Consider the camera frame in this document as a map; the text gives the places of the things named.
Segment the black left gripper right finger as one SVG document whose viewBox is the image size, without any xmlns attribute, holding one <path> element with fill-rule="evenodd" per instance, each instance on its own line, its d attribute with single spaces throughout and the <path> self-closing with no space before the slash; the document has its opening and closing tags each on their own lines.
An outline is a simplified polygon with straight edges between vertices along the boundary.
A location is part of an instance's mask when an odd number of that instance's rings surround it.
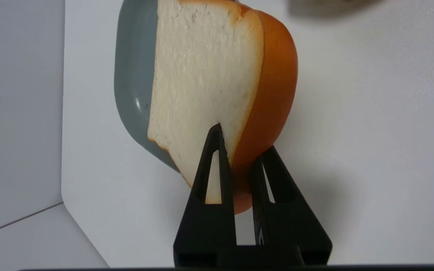
<svg viewBox="0 0 434 271">
<path fill-rule="evenodd" d="M 274 146 L 255 161 L 250 184 L 257 245 L 332 247 Z"/>
</svg>

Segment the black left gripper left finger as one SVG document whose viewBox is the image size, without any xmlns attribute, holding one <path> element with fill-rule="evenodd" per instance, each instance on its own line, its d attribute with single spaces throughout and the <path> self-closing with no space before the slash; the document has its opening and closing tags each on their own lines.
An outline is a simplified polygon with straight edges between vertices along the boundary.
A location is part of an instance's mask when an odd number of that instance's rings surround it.
<svg viewBox="0 0 434 271">
<path fill-rule="evenodd" d="M 222 202 L 206 204 L 212 156 L 218 151 Z M 220 124 L 210 128 L 191 194 L 174 241 L 175 248 L 222 248 L 236 245 L 232 175 Z"/>
</svg>

